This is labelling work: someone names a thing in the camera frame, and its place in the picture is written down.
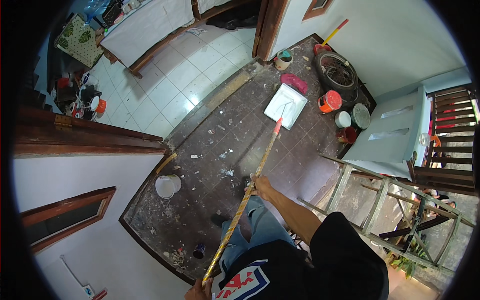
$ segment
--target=jeans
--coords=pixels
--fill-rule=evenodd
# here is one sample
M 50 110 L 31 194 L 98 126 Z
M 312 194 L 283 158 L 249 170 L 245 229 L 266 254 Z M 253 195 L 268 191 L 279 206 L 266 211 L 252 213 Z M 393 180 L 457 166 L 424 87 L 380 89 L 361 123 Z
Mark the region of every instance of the jeans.
M 266 244 L 275 240 L 284 240 L 296 248 L 291 236 L 278 222 L 275 216 L 265 207 L 259 196 L 251 196 L 247 202 L 244 213 L 247 213 L 248 221 L 252 227 L 252 238 L 248 243 L 240 233 L 237 225 L 233 230 L 230 241 L 220 258 L 220 269 L 225 274 L 240 255 L 248 249 Z M 225 236 L 231 221 L 222 224 L 222 239 Z

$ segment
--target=tire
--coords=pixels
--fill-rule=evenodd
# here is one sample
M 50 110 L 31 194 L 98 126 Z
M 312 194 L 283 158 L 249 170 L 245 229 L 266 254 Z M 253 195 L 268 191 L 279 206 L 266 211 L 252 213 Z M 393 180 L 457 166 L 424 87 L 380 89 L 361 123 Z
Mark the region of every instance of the tire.
M 332 78 L 334 78 L 335 73 L 333 73 L 333 75 L 331 73 L 329 73 L 331 68 L 327 69 L 326 67 L 322 66 L 322 62 L 325 64 L 325 62 L 329 58 L 332 59 L 337 65 L 339 65 L 340 68 L 342 68 L 342 70 L 344 72 L 348 73 L 346 75 L 346 77 L 349 79 L 348 83 L 345 83 L 345 84 L 337 83 L 334 79 L 332 79 Z M 352 67 L 351 64 L 348 63 L 347 59 L 345 59 L 340 54 L 337 54 L 337 53 L 331 52 L 331 51 L 320 52 L 315 57 L 315 67 L 317 69 L 317 73 L 318 73 L 318 76 L 319 76 L 320 80 L 323 81 L 324 83 L 326 83 L 328 86 L 332 87 L 335 90 L 350 91 L 350 90 L 354 90 L 358 85 L 358 77 L 357 77 L 357 73 L 355 72 L 355 69 Z

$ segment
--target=blue paint can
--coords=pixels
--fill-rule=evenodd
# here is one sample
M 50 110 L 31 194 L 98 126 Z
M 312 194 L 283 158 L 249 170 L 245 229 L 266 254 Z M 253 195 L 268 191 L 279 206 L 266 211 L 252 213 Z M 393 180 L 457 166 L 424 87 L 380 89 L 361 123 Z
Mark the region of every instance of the blue paint can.
M 202 259 L 205 256 L 205 244 L 199 243 L 193 250 L 193 256 L 197 259 Z

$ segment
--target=white tiled floor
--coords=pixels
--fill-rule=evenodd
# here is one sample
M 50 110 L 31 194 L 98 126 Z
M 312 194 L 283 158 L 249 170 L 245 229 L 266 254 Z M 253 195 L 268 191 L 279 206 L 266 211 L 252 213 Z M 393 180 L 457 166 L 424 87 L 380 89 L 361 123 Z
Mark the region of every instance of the white tiled floor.
M 255 29 L 210 25 L 171 41 L 140 71 L 102 57 L 92 73 L 107 109 L 97 122 L 166 137 L 205 96 L 252 60 Z

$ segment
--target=printed logo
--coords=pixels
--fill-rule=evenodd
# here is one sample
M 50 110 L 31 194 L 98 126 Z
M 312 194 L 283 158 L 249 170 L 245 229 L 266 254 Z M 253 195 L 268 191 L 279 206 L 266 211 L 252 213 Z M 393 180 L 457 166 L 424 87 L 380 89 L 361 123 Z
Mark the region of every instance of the printed logo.
M 216 299 L 245 300 L 258 294 L 269 283 L 260 267 L 268 260 L 258 260 L 243 268 L 218 293 Z

